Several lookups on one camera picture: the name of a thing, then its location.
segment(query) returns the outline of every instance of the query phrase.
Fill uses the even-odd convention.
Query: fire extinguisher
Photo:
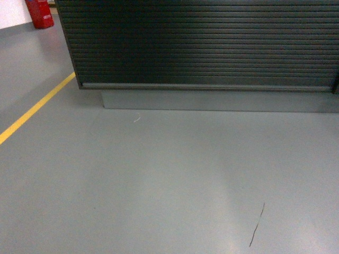
[[[54,26],[53,17],[47,0],[25,0],[35,28]]]

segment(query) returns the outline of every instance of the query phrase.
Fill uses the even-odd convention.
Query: floor marking
[[[65,78],[59,85],[57,85],[52,91],[50,91],[44,98],[39,100],[36,105],[31,107],[26,113],[16,120],[10,127],[0,134],[0,145],[6,141],[15,131],[17,131],[29,118],[32,117],[39,109],[42,108],[53,96],[55,96],[64,86],[66,86],[73,78],[75,73],[72,73]]]

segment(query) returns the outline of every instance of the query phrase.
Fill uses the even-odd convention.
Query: gray base panel
[[[105,108],[339,113],[330,93],[104,90]]]

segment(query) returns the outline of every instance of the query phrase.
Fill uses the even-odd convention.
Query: small white thread
[[[134,120],[134,122],[133,122],[133,123],[135,123],[135,122],[139,121],[139,120],[140,120],[140,118],[141,118],[141,115],[140,115],[140,113],[137,113],[137,114],[139,115],[139,118],[138,118],[138,119],[136,119],[136,120]]]

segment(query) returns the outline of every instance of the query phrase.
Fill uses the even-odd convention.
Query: white wall
[[[32,22],[25,0],[0,0],[0,29]]]

